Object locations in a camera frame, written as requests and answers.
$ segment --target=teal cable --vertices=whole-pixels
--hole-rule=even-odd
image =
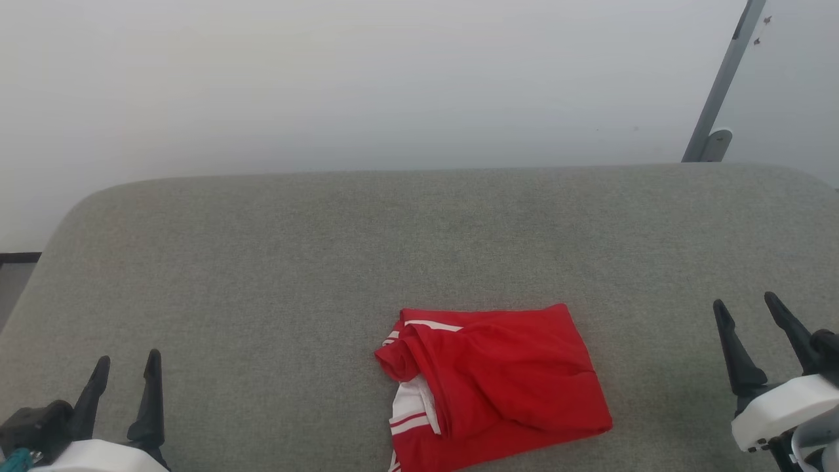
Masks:
[[[32,469],[32,455],[25,448],[15,449],[12,455],[8,456],[6,462],[0,464],[0,472],[26,472]]]

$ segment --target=sofa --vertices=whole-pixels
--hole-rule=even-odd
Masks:
[[[72,403],[112,360],[124,441],[150,349],[176,472],[387,470],[403,307],[565,303],[613,430],[481,471],[766,471],[731,435],[712,303],[772,381],[800,375],[763,293],[839,323],[839,196],[762,165],[339,172],[142,181],[66,216],[0,333],[0,418]]]

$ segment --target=metal pole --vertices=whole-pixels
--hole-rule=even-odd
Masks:
[[[690,142],[687,144],[682,162],[699,162],[701,160],[708,135],[711,134],[711,129],[717,120],[717,114],[722,108],[722,101],[726,98],[728,88],[734,79],[734,73],[737,72],[737,66],[740,65],[743,53],[746,52],[748,41],[752,37],[754,27],[758,24],[758,19],[765,4],[766,0],[748,0],[746,2],[746,8],[743,10],[740,22],[737,23],[737,28],[734,30],[734,36],[732,36],[732,42],[728,45],[726,55],[722,58],[717,78],[714,80],[714,85],[711,86],[711,93],[705,100],[705,107],[699,115],[699,121],[696,122],[696,128],[694,128]]]

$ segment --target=white wall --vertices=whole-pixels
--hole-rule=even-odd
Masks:
[[[0,251],[161,176],[678,162],[745,0],[6,0]]]
[[[715,122],[734,133],[724,160],[795,167],[839,188],[839,2],[767,0],[768,16]]]

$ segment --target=dark floor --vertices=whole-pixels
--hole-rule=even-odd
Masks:
[[[12,314],[14,304],[18,302],[34,268],[35,264],[0,265],[0,331]]]

